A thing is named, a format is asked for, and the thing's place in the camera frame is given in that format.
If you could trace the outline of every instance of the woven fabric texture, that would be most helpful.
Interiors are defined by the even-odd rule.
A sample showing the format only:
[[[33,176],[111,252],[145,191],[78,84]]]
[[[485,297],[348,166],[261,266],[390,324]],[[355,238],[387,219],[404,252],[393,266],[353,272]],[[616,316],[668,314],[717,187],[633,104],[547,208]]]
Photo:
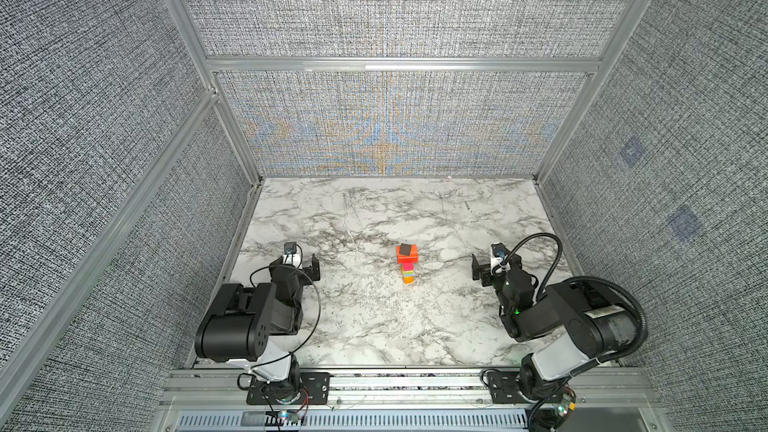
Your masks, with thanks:
[[[3,432],[147,430],[192,347],[249,187],[210,112]]]
[[[185,0],[211,55],[598,56],[629,0]]]
[[[527,175],[578,94],[574,72],[221,72],[274,175]]]
[[[588,274],[635,293],[678,432],[764,430],[768,0],[653,0],[544,184]]]
[[[0,0],[0,366],[203,90],[162,0]]]

